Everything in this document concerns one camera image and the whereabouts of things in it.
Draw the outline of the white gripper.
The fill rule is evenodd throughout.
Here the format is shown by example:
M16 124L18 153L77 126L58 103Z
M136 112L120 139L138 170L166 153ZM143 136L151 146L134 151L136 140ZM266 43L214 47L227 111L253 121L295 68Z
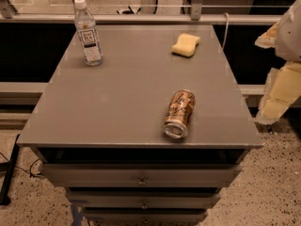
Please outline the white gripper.
M260 124L273 124L301 96L301 0L295 0L279 23L261 34L255 45L275 47L276 55L288 61L268 73L255 119Z

